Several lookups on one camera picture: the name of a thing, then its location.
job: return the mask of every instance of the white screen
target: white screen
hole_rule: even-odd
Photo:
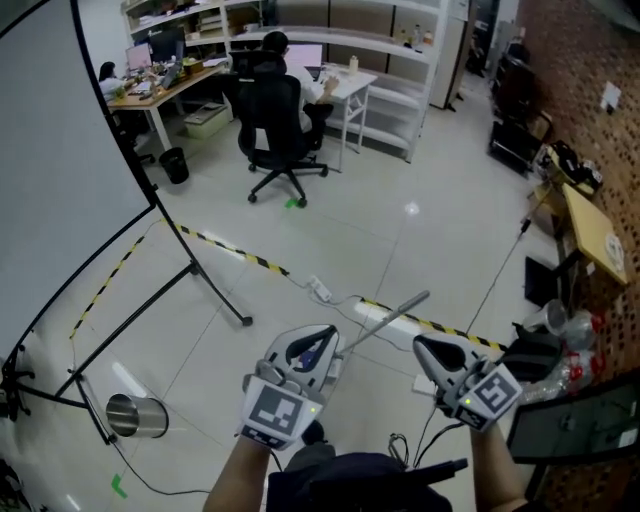
[[[148,44],[139,44],[127,49],[127,65],[135,70],[151,66],[151,51]]]
[[[309,68],[322,66],[321,44],[290,44],[289,51],[284,56],[287,64],[298,64]]]
[[[104,119],[69,0],[0,39],[0,356],[149,207]]]

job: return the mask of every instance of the monitor screen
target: monitor screen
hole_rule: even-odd
[[[167,62],[172,57],[178,56],[178,43],[185,44],[184,30],[182,27],[163,30],[149,38],[151,44],[151,57],[153,62]]]
[[[322,45],[290,44],[284,60],[287,64],[298,64],[306,68],[319,68],[322,66]]]
[[[151,66],[151,51],[147,43],[127,48],[129,69],[135,70]]]

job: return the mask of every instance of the caution tape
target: caution tape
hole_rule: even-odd
[[[386,309],[387,311],[393,311],[389,306],[385,306],[384,304],[380,304],[379,302],[373,301],[373,300],[369,300],[369,299],[365,299],[364,297],[360,299],[360,302],[364,303],[364,304],[369,304],[370,306],[377,306],[381,309]],[[438,324],[436,322],[428,322],[427,320],[422,320],[422,318],[418,318],[417,316],[414,315],[410,315],[410,314],[405,314],[402,315],[405,318],[408,318],[409,320],[413,320],[414,322],[420,324],[420,325],[424,325],[426,327],[429,327],[430,329],[434,330],[434,331],[439,331],[439,332],[444,332],[447,334],[457,334],[458,336],[462,336],[463,338],[468,339],[470,342],[475,343],[477,345],[483,345],[485,347],[489,347],[492,348],[494,350],[500,350],[501,352],[506,352],[507,351],[507,347],[505,347],[504,345],[497,343],[495,341],[489,341],[489,340],[485,340],[484,338],[480,338],[478,336],[473,336],[471,334],[467,334],[464,331],[459,331],[457,329],[453,329],[451,327],[445,327],[444,325]]]
[[[85,318],[87,317],[87,315],[89,314],[89,311],[91,311],[91,308],[93,308],[94,304],[96,303],[96,301],[98,300],[98,298],[100,297],[100,295],[102,295],[104,293],[104,291],[107,289],[107,286],[109,286],[109,284],[111,283],[111,280],[113,279],[113,277],[118,273],[118,271],[122,268],[122,265],[124,265],[124,262],[127,261],[129,259],[129,256],[131,256],[131,254],[133,254],[133,251],[136,250],[136,248],[138,247],[138,245],[140,245],[140,243],[144,240],[144,235],[141,236],[140,238],[138,238],[138,240],[136,240],[136,243],[133,244],[133,247],[131,249],[129,249],[129,252],[127,252],[127,254],[124,255],[124,257],[120,260],[120,262],[118,263],[118,266],[116,268],[113,269],[113,271],[111,272],[111,274],[109,274],[108,279],[105,281],[105,283],[102,285],[102,287],[100,288],[100,290],[98,290],[98,293],[95,294],[95,296],[93,297],[93,299],[91,299],[91,303],[87,306],[87,308],[84,310],[84,312],[82,313],[82,316],[80,317],[80,320],[78,320],[78,323],[76,323],[75,327],[73,328],[73,331],[71,332],[71,336],[69,336],[69,339],[71,341],[73,341],[73,338],[76,335],[76,332],[78,332],[78,329],[80,328],[80,326],[82,325],[82,322],[84,322]]]
[[[281,274],[283,276],[288,276],[290,274],[290,272],[288,270],[285,270],[284,268],[280,267],[279,265],[275,265],[274,263],[269,263],[267,260],[265,260],[264,258],[261,258],[260,256],[256,256],[255,254],[251,254],[248,253],[247,251],[243,251],[242,249],[236,249],[235,247],[230,247],[226,244],[223,244],[222,242],[220,242],[219,240],[213,240],[211,238],[206,237],[205,235],[203,235],[202,233],[198,233],[197,231],[193,231],[192,229],[189,229],[186,226],[182,226],[180,224],[177,223],[173,223],[173,225],[178,228],[180,231],[182,231],[185,235],[190,235],[193,236],[195,238],[198,238],[204,242],[207,242],[208,244],[211,245],[215,245],[216,247],[220,247],[222,249],[225,249],[229,252],[232,252],[234,254],[240,254],[241,256],[243,256],[244,258],[246,258],[248,261],[250,261],[251,263],[255,263],[256,265],[260,265],[261,267],[264,267],[268,270],[271,270],[272,272],[275,272],[277,274]]]

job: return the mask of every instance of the black office chair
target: black office chair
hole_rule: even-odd
[[[116,120],[118,133],[135,150],[136,145],[138,144],[138,135],[146,133],[148,128],[143,128],[142,126],[144,125],[141,125],[140,121],[138,120],[137,116],[139,116],[140,113],[136,112],[134,115],[131,114],[133,113],[115,112],[113,114],[113,117]],[[156,157],[149,153],[146,155],[138,155],[138,160],[140,160],[140,162],[145,162],[146,160],[148,160],[150,164],[154,164],[156,162]]]
[[[238,145],[249,157],[249,170],[256,167],[271,172],[251,190],[249,202],[257,201],[256,193],[281,174],[285,174],[300,194],[298,206],[307,205],[307,197],[293,173],[297,169],[321,169],[329,174],[326,164],[301,162],[312,144],[300,127],[300,82],[285,75],[286,65],[273,52],[234,52],[234,73],[221,75],[222,90],[229,99],[242,128]],[[256,148],[256,130],[266,133],[269,150]]]

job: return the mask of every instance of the plastic bottle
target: plastic bottle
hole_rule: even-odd
[[[416,27],[413,29],[413,36],[411,37],[411,45],[413,47],[417,47],[422,42],[422,30],[420,30],[420,25],[416,24]]]

